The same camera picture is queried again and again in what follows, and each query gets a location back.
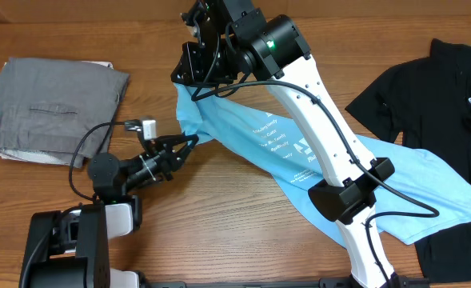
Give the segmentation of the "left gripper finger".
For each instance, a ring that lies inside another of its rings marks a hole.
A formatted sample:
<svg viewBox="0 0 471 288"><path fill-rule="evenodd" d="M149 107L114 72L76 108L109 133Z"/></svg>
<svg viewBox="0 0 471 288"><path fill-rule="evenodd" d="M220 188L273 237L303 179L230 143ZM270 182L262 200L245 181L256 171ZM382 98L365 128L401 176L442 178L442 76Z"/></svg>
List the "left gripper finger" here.
<svg viewBox="0 0 471 288"><path fill-rule="evenodd" d="M186 159L189 157L197 143L197 139L185 140L182 147L180 147L177 151L173 151L171 157L171 167L173 172L176 172L182 168Z"/></svg>
<svg viewBox="0 0 471 288"><path fill-rule="evenodd" d="M196 134L185 135L185 134L175 134L175 135L166 135L161 136L161 143L167 145L168 147L175 147L179 144L186 144L187 147L193 149L198 143L199 137Z"/></svg>

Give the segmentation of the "light blue printed t-shirt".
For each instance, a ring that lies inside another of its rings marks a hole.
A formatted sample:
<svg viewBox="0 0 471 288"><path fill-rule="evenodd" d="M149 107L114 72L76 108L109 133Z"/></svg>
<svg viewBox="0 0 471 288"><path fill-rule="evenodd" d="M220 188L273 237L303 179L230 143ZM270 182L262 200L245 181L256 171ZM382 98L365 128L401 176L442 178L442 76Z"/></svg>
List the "light blue printed t-shirt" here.
<svg viewBox="0 0 471 288"><path fill-rule="evenodd" d="M309 199L308 190L320 182L321 167L294 121L255 110L227 98L191 99L193 87L176 86L177 120L185 134L199 142L216 139L235 154L272 175L293 206L322 233L342 245L336 224L324 218ZM471 185L435 154L374 138L359 140L377 157L391 160L395 171L386 180L394 189L439 211L435 218L398 217L398 211L424 213L424 209L378 187L377 211L390 215L377 219L379 230L406 245L452 226L471 222Z"/></svg>

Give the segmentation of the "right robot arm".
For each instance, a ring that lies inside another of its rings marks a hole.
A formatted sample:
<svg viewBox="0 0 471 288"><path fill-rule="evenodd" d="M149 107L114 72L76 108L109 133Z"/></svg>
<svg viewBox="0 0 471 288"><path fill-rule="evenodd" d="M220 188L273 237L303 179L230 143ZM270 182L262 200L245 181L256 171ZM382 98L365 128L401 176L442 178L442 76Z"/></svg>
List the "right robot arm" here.
<svg viewBox="0 0 471 288"><path fill-rule="evenodd" d="M192 40L171 75L192 86L193 100L264 86L286 108L320 163L309 198L334 222L349 254L352 287L393 287L394 268L375 225L375 190L393 173L355 136L329 96L309 44L284 15L267 19L249 0L196 1L181 16Z"/></svg>

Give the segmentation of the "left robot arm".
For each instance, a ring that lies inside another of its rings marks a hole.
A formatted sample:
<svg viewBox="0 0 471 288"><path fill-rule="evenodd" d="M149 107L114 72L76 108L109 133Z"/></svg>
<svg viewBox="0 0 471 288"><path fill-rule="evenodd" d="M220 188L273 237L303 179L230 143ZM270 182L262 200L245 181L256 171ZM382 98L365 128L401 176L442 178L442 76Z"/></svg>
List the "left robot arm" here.
<svg viewBox="0 0 471 288"><path fill-rule="evenodd" d="M88 166L94 203L32 216L19 285L149 286L142 272L111 267L109 241L142 224L142 201L131 190L172 180L197 142L196 134L168 135L142 141L143 153L131 159L94 156Z"/></svg>

